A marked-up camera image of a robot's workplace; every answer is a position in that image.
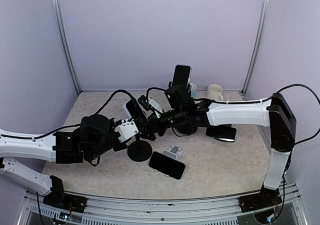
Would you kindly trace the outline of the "black round-base phone stand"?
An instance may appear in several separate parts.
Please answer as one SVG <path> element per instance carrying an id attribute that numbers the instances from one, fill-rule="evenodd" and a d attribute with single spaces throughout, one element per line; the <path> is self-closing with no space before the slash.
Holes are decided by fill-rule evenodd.
<path id="1" fill-rule="evenodd" d="M 135 141 L 127 148 L 127 155 L 134 162 L 147 161 L 152 153 L 152 146 L 147 141 L 141 140 L 138 135 L 135 136 Z"/>

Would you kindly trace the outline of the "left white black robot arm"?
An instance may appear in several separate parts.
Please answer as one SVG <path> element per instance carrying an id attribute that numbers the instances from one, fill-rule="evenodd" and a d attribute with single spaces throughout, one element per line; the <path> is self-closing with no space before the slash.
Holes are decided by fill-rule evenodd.
<path id="1" fill-rule="evenodd" d="M 17 161 L 31 158 L 56 164 L 92 163 L 109 150 L 123 150 L 126 142 L 147 125 L 145 118 L 115 122 L 101 114 L 85 116 L 73 132 L 44 135 L 0 132 L 0 174 L 24 185 L 63 208 L 70 203 L 60 178 L 39 173 Z"/>

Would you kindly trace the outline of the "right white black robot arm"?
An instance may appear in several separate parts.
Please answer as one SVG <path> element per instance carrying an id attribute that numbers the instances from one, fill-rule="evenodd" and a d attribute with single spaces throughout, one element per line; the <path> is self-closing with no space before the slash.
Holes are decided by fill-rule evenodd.
<path id="1" fill-rule="evenodd" d="M 192 98 L 184 85 L 171 86 L 164 91 L 171 110 L 160 114 L 153 123 L 157 131 L 184 124 L 192 128 L 222 125 L 257 125 L 270 128 L 271 155 L 261 192 L 256 203 L 266 207 L 275 197 L 289 157 L 296 142 L 297 120 L 279 93 L 269 98 L 247 101 L 216 101 L 208 98 Z"/>

